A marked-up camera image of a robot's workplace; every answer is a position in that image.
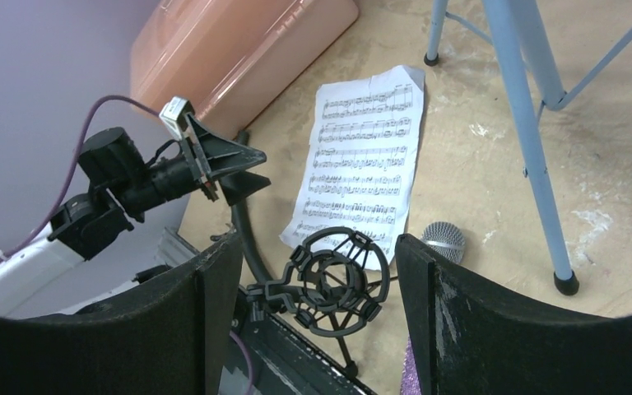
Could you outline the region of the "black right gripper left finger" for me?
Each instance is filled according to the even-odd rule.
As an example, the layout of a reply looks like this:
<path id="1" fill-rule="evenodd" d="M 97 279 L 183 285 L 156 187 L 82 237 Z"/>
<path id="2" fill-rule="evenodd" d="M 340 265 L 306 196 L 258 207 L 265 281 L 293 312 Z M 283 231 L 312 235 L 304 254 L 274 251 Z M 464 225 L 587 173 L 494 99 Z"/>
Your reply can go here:
<path id="1" fill-rule="evenodd" d="M 243 264 L 231 234 L 80 314 L 0 318 L 0 394 L 215 394 Z"/>

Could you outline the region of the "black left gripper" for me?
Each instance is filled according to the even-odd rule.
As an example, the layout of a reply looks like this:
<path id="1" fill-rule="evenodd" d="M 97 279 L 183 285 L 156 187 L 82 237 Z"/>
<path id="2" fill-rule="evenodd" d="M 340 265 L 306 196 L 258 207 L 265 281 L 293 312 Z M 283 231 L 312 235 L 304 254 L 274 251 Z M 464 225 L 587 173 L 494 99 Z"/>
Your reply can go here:
<path id="1" fill-rule="evenodd" d="M 189 139 L 170 139 L 148 161 L 124 128 L 88 137 L 77 163 L 89 179 L 89 194 L 113 197 L 127 216 L 143 222 L 152 208 L 197 190 L 217 201 L 218 180 L 230 207 L 272 184 L 268 177 L 244 171 L 267 161 L 263 151 L 210 132 L 191 114 L 184 120 Z"/>

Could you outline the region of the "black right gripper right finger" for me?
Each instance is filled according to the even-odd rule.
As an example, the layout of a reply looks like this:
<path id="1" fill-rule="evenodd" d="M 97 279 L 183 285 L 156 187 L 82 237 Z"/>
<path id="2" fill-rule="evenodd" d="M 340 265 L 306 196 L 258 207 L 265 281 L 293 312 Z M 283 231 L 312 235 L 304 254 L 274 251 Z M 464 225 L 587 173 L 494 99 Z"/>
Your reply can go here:
<path id="1" fill-rule="evenodd" d="M 422 393 L 632 394 L 632 314 L 534 300 L 409 234 L 395 259 Z"/>

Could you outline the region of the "black microphone shock mount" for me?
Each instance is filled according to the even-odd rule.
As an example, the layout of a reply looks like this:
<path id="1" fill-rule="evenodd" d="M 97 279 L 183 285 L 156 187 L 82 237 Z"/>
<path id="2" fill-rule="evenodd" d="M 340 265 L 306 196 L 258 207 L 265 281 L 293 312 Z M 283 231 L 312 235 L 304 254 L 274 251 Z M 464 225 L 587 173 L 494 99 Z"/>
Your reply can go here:
<path id="1" fill-rule="evenodd" d="M 343 355 L 343 373 L 359 373 L 345 338 L 372 322 L 387 300 L 394 276 L 376 241 L 344 226 L 328 227 L 306 237 L 292 251 L 281 278 L 246 290 L 249 318 L 289 313 L 318 337 L 333 338 Z"/>

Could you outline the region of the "sheet music page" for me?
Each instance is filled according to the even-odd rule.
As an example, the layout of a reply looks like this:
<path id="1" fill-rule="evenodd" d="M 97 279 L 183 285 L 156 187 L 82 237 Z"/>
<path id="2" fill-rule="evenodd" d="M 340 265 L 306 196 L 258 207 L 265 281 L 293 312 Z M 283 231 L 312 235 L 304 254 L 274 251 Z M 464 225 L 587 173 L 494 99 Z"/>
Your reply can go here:
<path id="1" fill-rule="evenodd" d="M 304 177 L 281 241 L 295 247 L 329 227 L 371 238 L 392 261 L 405 230 L 425 109 L 425 73 L 398 65 L 321 85 Z"/>

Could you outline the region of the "light blue music stand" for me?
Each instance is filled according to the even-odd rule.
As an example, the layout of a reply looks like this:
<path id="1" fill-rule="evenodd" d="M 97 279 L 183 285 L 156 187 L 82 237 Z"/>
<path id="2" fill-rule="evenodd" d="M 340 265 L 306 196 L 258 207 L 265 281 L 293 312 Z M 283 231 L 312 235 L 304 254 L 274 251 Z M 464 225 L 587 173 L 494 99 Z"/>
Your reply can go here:
<path id="1" fill-rule="evenodd" d="M 488 32 L 448 11 L 448 1 L 435 0 L 424 56 L 429 67 L 437 65 L 445 20 L 453 20 L 490 44 L 503 78 L 513 123 L 553 267 L 554 285 L 562 295 L 579 292 L 555 203 L 545 152 L 539 132 L 544 110 L 561 111 L 570 104 L 632 42 L 632 26 L 570 91 L 563 87 L 546 28 L 535 1 L 485 1 Z"/>

